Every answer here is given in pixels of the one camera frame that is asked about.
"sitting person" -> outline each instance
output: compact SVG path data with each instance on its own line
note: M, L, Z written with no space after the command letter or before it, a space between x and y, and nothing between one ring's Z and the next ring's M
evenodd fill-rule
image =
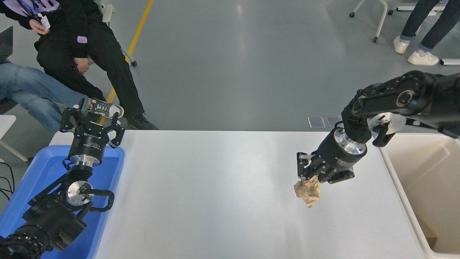
M143 115L129 64L93 0L2 0L0 12L40 34L35 48L46 74L74 91L105 100L102 91L83 76L89 69L89 55L107 72L128 125L157 130Z
M123 116L121 106L70 90L42 71L12 63L0 64L0 100L11 99L26 109L48 131L59 131L61 111L57 103L73 107L84 99L83 107L89 112L112 118L115 112Z

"black robotic arm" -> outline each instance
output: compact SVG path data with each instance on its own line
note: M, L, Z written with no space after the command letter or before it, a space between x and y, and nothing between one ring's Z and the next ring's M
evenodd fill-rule
M70 121L73 116L76 127ZM93 167L102 163L106 144L119 146L124 128L114 115L108 127L89 122L80 108L67 108L61 121L61 132L74 130L69 155L63 161L67 173L37 194L23 214L26 222L6 238L0 236L1 259L38 259L54 247L65 249L85 229L83 217L88 212L105 212L112 207L114 194L109 190L94 189L88 182ZM109 139L108 133L116 131ZM107 196L104 208L93 207L94 195Z
M405 124L460 136L460 73L450 76L411 71L357 91L342 121L308 155L297 153L298 176L320 182L353 178L353 165L366 155L366 143L384 147Z

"jeans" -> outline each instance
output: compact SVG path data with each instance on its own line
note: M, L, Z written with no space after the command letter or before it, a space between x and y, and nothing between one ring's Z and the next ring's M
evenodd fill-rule
M19 103L48 131L59 131L61 111L56 103L73 107L86 95L70 90L42 71L12 63L0 64L0 100L8 98Z
M415 32L420 27L422 22L428 16L428 13L433 9L439 0L420 0L409 16L409 19L402 30L400 38L402 40L411 40L415 36ZM419 44L419 49L427 52L432 52L434 47L447 35L447 33L455 26L460 17L460 0L450 0L444 11L439 16L439 19L425 35L422 42Z

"lanyard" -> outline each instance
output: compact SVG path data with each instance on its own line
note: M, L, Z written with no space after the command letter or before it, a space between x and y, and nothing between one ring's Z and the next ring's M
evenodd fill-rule
M24 3L23 0L18 0L18 1L21 2L21 4L23 4L23 5L25 5L25 6L29 7L29 8L32 8L30 5ZM38 15L39 17L42 17L41 13L37 10L37 7L35 7L35 5L36 5L35 0L32 0L32 6L33 6L33 9L35 11L35 14Z

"blue bin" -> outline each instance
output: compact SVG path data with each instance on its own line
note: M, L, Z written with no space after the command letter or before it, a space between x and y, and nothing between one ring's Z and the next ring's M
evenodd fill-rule
M67 170L62 165L62 160L69 154L70 146L48 146L40 150L24 177L16 188L15 193L8 202L2 215L0 215L0 236L7 237L18 227L25 223L23 213L30 208L27 204L35 195L50 185L53 181L65 174ZM121 147L105 149L102 164L94 167L93 175L89 183L95 189L115 189L123 168L125 152ZM104 207L107 204L106 197L95 196L92 199L94 207ZM87 227L83 232L62 252L54 249L45 252L42 259L89 259L93 258L99 244L105 220L108 213L88 212L83 218Z

